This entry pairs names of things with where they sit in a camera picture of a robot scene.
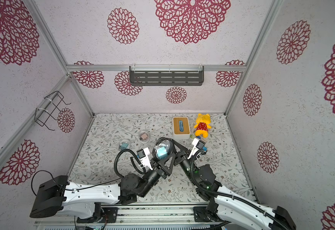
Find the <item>pink charger plug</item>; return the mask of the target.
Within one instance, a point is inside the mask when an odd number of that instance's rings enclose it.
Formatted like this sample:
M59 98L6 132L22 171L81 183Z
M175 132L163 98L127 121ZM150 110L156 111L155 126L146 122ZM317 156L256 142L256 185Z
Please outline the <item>pink charger plug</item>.
M149 135L145 132L141 133L140 140L141 141L147 141L149 139Z

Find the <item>teal charger plug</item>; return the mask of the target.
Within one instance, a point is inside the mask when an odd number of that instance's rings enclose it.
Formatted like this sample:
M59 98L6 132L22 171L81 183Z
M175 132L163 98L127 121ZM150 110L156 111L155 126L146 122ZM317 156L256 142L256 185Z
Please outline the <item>teal charger plug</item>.
M120 150L124 150L124 149L127 149L129 147L129 143L127 143L127 142L122 142L121 144L120 144Z
M156 157L158 159L164 159L168 156L168 148L165 146L160 146L157 148Z

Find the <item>black rimmed round lid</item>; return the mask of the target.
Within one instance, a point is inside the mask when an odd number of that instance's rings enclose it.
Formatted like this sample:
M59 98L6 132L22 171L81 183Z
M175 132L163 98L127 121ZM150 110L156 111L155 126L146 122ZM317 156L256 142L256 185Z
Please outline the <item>black rimmed round lid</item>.
M163 160L173 153L174 144L172 139L161 137L159 138L152 150L154 160Z

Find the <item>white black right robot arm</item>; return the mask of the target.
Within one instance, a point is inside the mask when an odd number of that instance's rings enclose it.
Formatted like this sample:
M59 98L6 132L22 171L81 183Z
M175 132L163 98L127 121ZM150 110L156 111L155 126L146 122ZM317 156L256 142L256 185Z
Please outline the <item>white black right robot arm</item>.
M289 212L278 206L273 209L244 198L216 180L209 164L197 166L195 161L207 152L200 140L192 150L172 140L177 164L182 167L196 192L208 202L205 213L214 221L226 221L247 230L295 230Z

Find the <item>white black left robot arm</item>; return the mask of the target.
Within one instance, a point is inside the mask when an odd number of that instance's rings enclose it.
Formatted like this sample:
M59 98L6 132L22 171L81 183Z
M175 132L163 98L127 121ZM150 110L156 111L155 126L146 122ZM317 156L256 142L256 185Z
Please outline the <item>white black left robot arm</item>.
M68 181L66 175L58 176L39 186L30 217L40 219L64 214L79 219L100 218L102 203L128 205L138 197L145 197L160 178L171 175L174 158L171 154L153 160L152 169L143 177L130 173L118 184L86 186Z

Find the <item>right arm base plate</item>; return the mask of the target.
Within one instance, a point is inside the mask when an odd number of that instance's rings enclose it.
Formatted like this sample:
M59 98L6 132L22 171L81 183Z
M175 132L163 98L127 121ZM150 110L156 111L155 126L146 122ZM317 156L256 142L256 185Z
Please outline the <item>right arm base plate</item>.
M206 212L206 207L193 207L193 215L195 222L212 222L212 219Z

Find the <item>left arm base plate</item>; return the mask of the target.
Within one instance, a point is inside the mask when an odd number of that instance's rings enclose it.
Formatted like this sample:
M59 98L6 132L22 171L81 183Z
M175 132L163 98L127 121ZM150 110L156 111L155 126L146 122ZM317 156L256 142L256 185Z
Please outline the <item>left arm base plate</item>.
M102 208L96 206L90 218L77 218L76 223L90 224L90 223L115 223L118 215L118 208Z

